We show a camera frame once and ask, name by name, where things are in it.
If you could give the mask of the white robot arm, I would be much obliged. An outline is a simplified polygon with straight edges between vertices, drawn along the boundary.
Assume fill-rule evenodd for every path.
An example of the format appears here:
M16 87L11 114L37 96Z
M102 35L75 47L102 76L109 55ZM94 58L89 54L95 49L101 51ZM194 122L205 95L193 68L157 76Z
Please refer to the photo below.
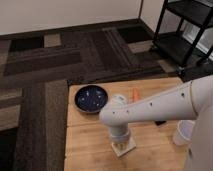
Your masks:
M115 95L99 114L113 142L129 140L129 123L194 120L184 171L213 171L213 75L130 104L119 98Z

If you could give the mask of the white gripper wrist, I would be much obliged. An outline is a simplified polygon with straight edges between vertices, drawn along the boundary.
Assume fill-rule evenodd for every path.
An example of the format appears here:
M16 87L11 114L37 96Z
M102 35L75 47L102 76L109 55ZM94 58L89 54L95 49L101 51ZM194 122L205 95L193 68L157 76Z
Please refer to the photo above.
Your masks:
M129 140L131 132L127 125L115 126L109 128L109 137L113 143L120 144Z

